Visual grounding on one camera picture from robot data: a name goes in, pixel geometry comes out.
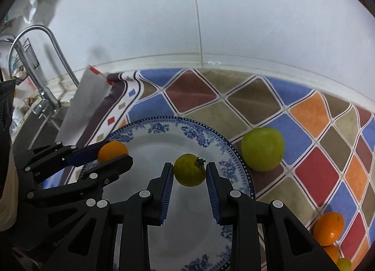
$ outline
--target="green tomato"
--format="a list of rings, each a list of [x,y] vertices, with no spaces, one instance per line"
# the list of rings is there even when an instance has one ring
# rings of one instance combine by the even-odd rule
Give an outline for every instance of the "green tomato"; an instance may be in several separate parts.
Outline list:
[[[184,186],[198,186],[206,178],[205,161],[193,154],[179,156],[174,163],[173,174]]]
[[[336,263],[340,271],[351,271],[351,261],[347,258],[339,258]]]
[[[241,141],[243,159],[250,168],[258,172],[267,172],[280,164],[284,147],[282,134],[272,127],[252,129]]]

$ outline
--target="faucet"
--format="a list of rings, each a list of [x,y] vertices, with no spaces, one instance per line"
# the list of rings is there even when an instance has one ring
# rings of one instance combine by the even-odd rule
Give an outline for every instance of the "faucet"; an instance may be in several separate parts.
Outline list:
[[[44,112],[44,110],[47,108],[48,105],[51,105],[53,110],[56,111],[60,108],[60,102],[56,99],[56,97],[53,95],[52,91],[42,82],[40,81],[38,75],[35,73],[33,65],[23,48],[22,44],[20,43],[20,38],[25,35],[27,32],[31,30],[41,30],[45,32],[48,37],[50,38],[53,47],[55,48],[61,62],[63,63],[66,71],[68,72],[69,76],[72,78],[73,83],[78,87],[79,82],[76,76],[74,75],[72,69],[70,68],[68,62],[66,61],[65,56],[63,55],[59,45],[57,44],[57,41],[55,39],[55,36],[53,35],[52,31],[43,26],[43,25],[33,25],[30,27],[27,27],[25,30],[23,30],[20,34],[15,37],[12,34],[0,34],[0,42],[4,41],[7,43],[11,43],[12,46],[9,50],[9,55],[8,55],[8,70],[9,70],[9,75],[12,77],[12,67],[11,67],[11,55],[13,50],[15,49],[18,53],[18,56],[25,67],[28,75],[30,76],[31,80],[35,84],[35,87],[38,89],[38,92],[42,98],[42,101],[36,106],[34,109],[36,115],[40,115]]]

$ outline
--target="sink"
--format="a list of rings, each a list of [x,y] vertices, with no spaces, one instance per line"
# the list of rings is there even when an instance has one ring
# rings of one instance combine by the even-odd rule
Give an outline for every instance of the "sink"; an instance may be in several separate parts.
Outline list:
[[[48,106],[41,117],[30,111],[14,139],[14,155],[54,143],[68,110],[67,106],[66,103],[55,112]]]

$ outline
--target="white tiled wall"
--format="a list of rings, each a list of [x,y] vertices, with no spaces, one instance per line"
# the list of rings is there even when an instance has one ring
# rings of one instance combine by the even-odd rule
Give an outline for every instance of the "white tiled wall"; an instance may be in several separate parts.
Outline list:
[[[189,55],[205,67],[263,69],[307,84],[316,76],[317,87],[335,93],[338,84],[338,95],[375,105],[375,19],[357,0],[40,1],[35,22],[52,29],[74,70]],[[45,79],[65,74],[46,36],[30,39]]]

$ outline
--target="plate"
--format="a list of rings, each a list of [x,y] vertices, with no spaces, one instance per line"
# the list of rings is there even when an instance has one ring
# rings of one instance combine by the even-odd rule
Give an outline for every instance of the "plate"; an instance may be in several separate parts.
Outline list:
[[[123,142],[133,157],[132,169],[104,188],[103,198],[111,203],[146,189],[166,162],[174,164],[185,153],[215,162],[220,176],[254,198],[252,179],[239,152],[201,123],[180,117],[148,118],[115,131],[108,139]],[[94,165],[87,164],[84,170]],[[221,227],[212,216],[206,183],[185,187],[174,179],[164,224],[149,226],[151,270],[224,271],[230,263],[231,242],[232,226]]]

